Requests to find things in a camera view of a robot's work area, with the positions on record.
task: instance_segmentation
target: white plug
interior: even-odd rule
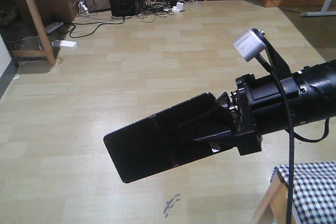
[[[265,43],[253,32],[252,29],[245,31],[234,42],[233,46],[246,60],[250,61],[266,49]]]
[[[178,10],[185,10],[185,4],[182,2],[177,2],[176,3],[176,9]]]
[[[86,16],[90,16],[89,10],[86,7],[85,4],[82,4],[81,8],[80,8],[80,13],[85,13]]]
[[[177,9],[176,6],[174,6],[173,9],[172,9],[172,12],[174,12],[174,13],[179,13],[180,11],[181,11],[181,10],[180,10],[180,9]]]

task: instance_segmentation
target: wooden floor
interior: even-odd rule
[[[335,45],[323,39],[334,41],[336,17],[298,19],[244,1],[199,2],[152,23],[134,18],[67,38],[78,47],[61,48],[53,68],[21,65],[0,100],[0,223],[247,223],[272,168],[287,163],[285,132],[265,135],[260,153],[232,149],[131,184],[120,180],[102,139],[204,91],[235,90],[246,73],[264,76],[232,46],[247,28],[264,30],[292,71],[334,58]],[[334,160],[335,126],[332,119],[319,144],[297,142],[296,162]],[[323,122],[296,131],[318,137]]]

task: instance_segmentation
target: white cable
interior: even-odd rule
[[[35,62],[40,62],[40,61],[44,61],[44,60],[28,60],[28,59],[26,58],[26,61],[19,61],[19,62],[17,62],[16,64],[18,64],[18,65],[23,65],[23,64],[26,64],[26,63],[35,63]]]
[[[130,17],[127,17],[127,18],[119,18],[119,19],[106,20],[105,22],[100,22],[98,24],[95,24],[94,26],[91,26],[91,27],[88,27],[88,28],[85,28],[85,29],[82,29],[82,30],[78,30],[78,31],[71,31],[71,30],[66,30],[66,31],[71,32],[71,33],[80,33],[82,31],[87,31],[87,30],[90,30],[92,28],[95,28],[95,27],[97,27],[97,26],[99,26],[101,24],[112,24],[112,22],[123,21],[123,20],[126,20],[126,19],[134,18],[134,17],[136,17],[136,15],[133,15],[133,16],[130,16]]]
[[[6,43],[20,42],[20,41],[24,41],[24,40],[28,40],[28,39],[35,39],[36,37],[38,37],[38,36],[24,38],[24,39],[18,39],[18,40],[12,40],[12,41],[7,41]]]
[[[24,49],[24,47],[26,47],[28,44],[30,44],[34,39],[35,39],[35,38],[32,38],[32,39],[30,39],[29,41],[27,41],[24,45],[22,45],[22,46],[20,47],[19,50]]]
[[[82,15],[79,15],[78,17],[79,18],[85,18],[85,21],[88,22],[88,23],[90,22],[90,21],[87,21],[88,19],[101,20],[102,22],[110,20],[110,19],[105,19],[105,18],[92,18],[91,16],[82,16]]]

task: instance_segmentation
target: white cord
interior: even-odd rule
[[[23,64],[26,64],[26,63],[34,63],[34,62],[44,61],[44,60],[28,60],[28,58],[26,58],[26,59],[27,59],[26,61],[19,61],[16,64],[23,65]]]
[[[95,19],[95,20],[101,20],[102,22],[104,22],[104,21],[109,21],[110,19],[105,19],[105,18],[92,18],[91,16],[82,16],[82,15],[79,15],[78,16],[79,18],[85,18],[85,21],[86,22],[90,22],[90,21],[88,21],[88,20],[90,20],[90,19]]]
[[[34,38],[32,38],[32,39],[30,39],[29,41],[27,41],[24,45],[22,45],[21,47],[20,47],[20,50],[22,50],[22,49],[24,49],[28,44],[30,44],[34,39],[36,39],[37,37],[34,37]]]
[[[15,43],[15,42],[20,42],[20,41],[28,40],[28,39],[35,39],[36,37],[38,37],[38,36],[24,38],[24,39],[18,39],[18,40],[12,40],[12,41],[6,41],[6,43]]]
[[[80,33],[81,31],[87,31],[87,30],[90,30],[90,29],[93,29],[101,24],[108,24],[109,22],[116,22],[116,21],[122,21],[123,19],[120,18],[120,19],[114,19],[114,20],[107,20],[105,22],[100,22],[99,24],[96,24],[94,26],[91,26],[91,27],[88,27],[88,28],[85,28],[85,29],[82,29],[82,30],[78,30],[78,31],[71,31],[71,30],[67,30],[67,31],[70,31],[72,33]]]

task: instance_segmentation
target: table leg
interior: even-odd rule
[[[53,66],[56,64],[56,59],[55,59],[54,53],[52,52],[52,48],[49,43],[49,39],[46,34],[46,31],[44,29],[43,22],[38,12],[35,0],[26,0],[26,2],[29,8],[29,11],[32,15],[32,18],[33,18],[33,21],[34,21],[34,24],[37,30],[37,34],[41,40],[43,50],[47,56],[47,60]]]

